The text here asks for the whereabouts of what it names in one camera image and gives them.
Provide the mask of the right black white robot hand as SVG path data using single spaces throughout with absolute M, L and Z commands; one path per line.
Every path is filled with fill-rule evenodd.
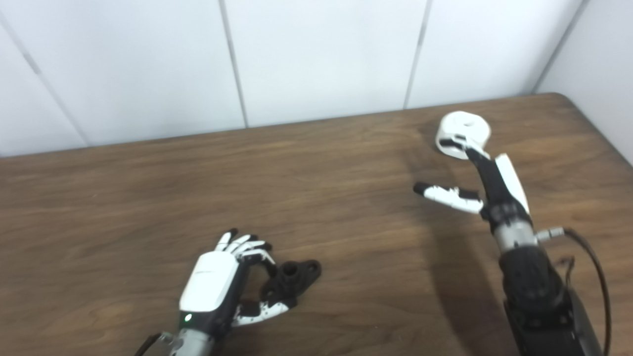
M 460 134 L 441 139 L 440 145 L 443 148 L 456 148 L 466 154 L 477 169 L 486 198 L 482 200 L 476 191 L 425 182 L 414 184 L 413 191 L 416 194 L 455 210 L 481 216 L 489 223 L 491 232 L 502 225 L 511 225 L 513 221 L 533 225 L 527 204 L 511 192 L 511 184 L 504 179 L 500 163 L 502 156 L 490 158 L 473 140 Z

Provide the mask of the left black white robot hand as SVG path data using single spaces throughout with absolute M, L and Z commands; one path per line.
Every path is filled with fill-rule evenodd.
M 217 341 L 234 327 L 262 322 L 298 305 L 296 298 L 241 299 L 252 266 L 263 265 L 269 277 L 276 277 L 277 266 L 269 243 L 255 235 L 237 234 L 236 228 L 225 232 L 212 251 L 197 259 L 179 302 L 180 329 L 199 331 Z

